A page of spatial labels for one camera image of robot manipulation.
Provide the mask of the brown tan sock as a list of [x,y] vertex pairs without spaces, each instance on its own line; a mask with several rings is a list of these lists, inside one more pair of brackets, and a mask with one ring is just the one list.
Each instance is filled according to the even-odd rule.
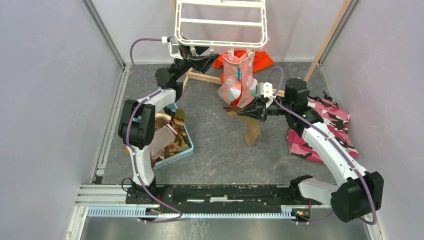
[[244,139],[248,146],[253,146],[256,142],[257,138],[259,138],[262,133],[257,121],[251,117],[238,115],[238,113],[242,110],[240,107],[235,106],[225,106],[223,107],[228,116],[232,118],[236,118],[245,124],[245,133]]

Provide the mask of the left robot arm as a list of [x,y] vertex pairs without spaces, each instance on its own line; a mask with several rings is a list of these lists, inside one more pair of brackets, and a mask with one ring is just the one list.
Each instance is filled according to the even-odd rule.
[[131,195],[138,194],[145,204],[153,203],[157,198],[155,175],[151,167],[150,144],[155,135],[155,115],[168,105],[178,101],[184,84],[179,78],[189,69],[205,73],[220,56],[218,53],[205,55],[207,47],[196,46],[192,54],[187,46],[180,45],[178,51],[181,58],[175,58],[170,66],[159,68],[155,72],[158,90],[139,100],[128,99],[124,102],[118,135],[126,145],[133,167]]

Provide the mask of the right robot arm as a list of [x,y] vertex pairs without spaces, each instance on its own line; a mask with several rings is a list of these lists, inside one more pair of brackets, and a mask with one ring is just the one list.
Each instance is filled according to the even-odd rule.
[[311,199],[328,205],[344,223],[359,219],[375,225],[384,179],[357,163],[331,135],[324,119],[309,105],[307,83],[299,78],[287,80],[283,96],[276,95],[271,83],[258,83],[254,96],[238,115],[261,122],[268,116],[285,116],[290,129],[312,147],[336,181],[329,184],[310,175],[295,178],[289,185],[289,199],[295,204]]

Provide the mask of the pink sock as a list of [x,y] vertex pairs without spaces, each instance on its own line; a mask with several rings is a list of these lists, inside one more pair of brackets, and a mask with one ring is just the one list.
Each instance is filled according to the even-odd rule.
[[243,92],[248,89],[247,81],[252,76],[252,59],[245,52],[236,52],[232,57],[228,53],[222,55],[222,85],[218,95],[228,105],[237,106]]
[[253,63],[255,51],[248,51],[240,57],[241,61],[241,95],[237,106],[244,108],[256,97],[256,87],[258,81],[253,77]]

